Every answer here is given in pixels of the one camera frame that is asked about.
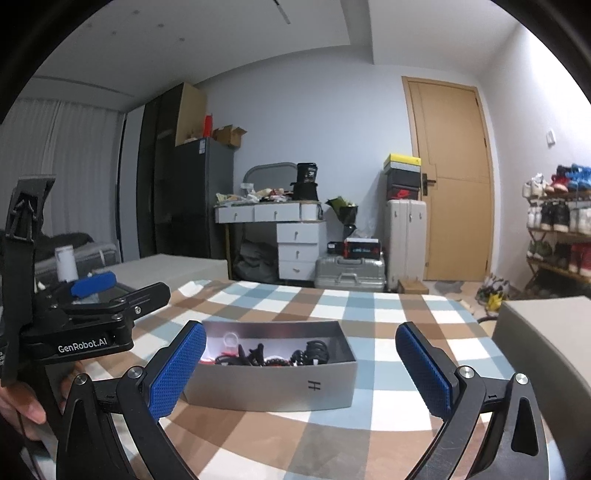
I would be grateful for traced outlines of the person's left hand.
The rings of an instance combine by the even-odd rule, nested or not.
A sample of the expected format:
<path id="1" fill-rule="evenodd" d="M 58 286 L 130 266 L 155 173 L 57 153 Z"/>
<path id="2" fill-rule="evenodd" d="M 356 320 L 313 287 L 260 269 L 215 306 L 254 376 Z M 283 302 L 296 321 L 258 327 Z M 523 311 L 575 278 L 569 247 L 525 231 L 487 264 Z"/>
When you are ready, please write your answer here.
<path id="1" fill-rule="evenodd" d="M 59 392 L 62 406 L 65 405 L 75 376 L 84 372 L 83 364 L 75 362 L 61 377 Z M 41 403 L 25 384 L 14 384 L 1 388 L 1 416 L 14 427 L 20 425 L 18 418 L 21 418 L 25 425 L 43 425 L 47 420 Z"/>

